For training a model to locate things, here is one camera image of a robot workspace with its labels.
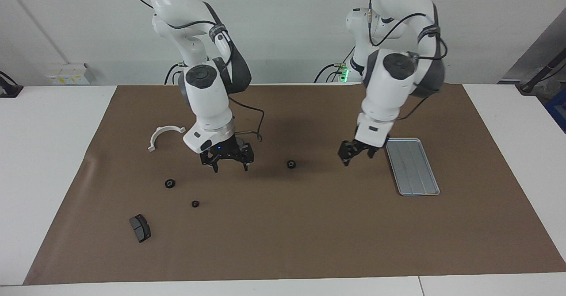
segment brown mat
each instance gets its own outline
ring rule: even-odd
[[[363,96],[249,88],[235,98],[267,111],[264,142],[247,136],[256,162],[214,174],[178,133],[147,151],[156,127],[194,122],[178,88],[119,87],[26,284],[566,271],[463,87],[446,85],[392,131],[422,140],[437,197],[399,196],[384,151],[342,165]],[[255,129],[257,113],[232,109]],[[129,223],[139,213],[152,230],[142,244]]]

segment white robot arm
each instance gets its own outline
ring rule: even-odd
[[[184,61],[180,89],[196,115],[184,143],[215,172],[221,159],[240,161],[247,171],[253,151],[249,143],[235,137],[228,94],[246,90],[251,74],[228,30],[212,7],[201,0],[150,1],[155,10],[154,30],[178,48]],[[220,58],[210,60],[204,44],[195,37],[206,34],[220,51]]]
[[[366,86],[366,98],[358,115],[356,136],[342,142],[338,155],[344,165],[364,150],[372,158],[385,146],[409,95],[427,98],[444,82],[447,47],[440,37],[436,7],[431,0],[374,0],[372,8],[356,8],[346,26],[356,40],[350,60]],[[380,49],[387,38],[399,38],[408,29],[418,36],[418,52]]]

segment green light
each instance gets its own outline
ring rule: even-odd
[[[350,74],[350,70],[348,68],[341,68],[341,70],[342,70],[342,74],[340,75],[340,81],[347,82],[348,75]]]

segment table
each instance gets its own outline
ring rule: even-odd
[[[534,97],[513,86],[465,85],[509,167],[562,258],[566,256],[566,135]],[[0,103],[0,284],[21,284],[39,250],[115,87],[26,88]],[[261,294],[448,295],[563,294],[566,273],[343,280],[74,284],[2,287],[3,294],[125,290],[194,294],[250,290]]]

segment black wheel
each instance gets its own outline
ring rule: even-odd
[[[174,179],[168,179],[167,181],[165,181],[165,187],[167,189],[172,189],[175,187],[175,180]]]

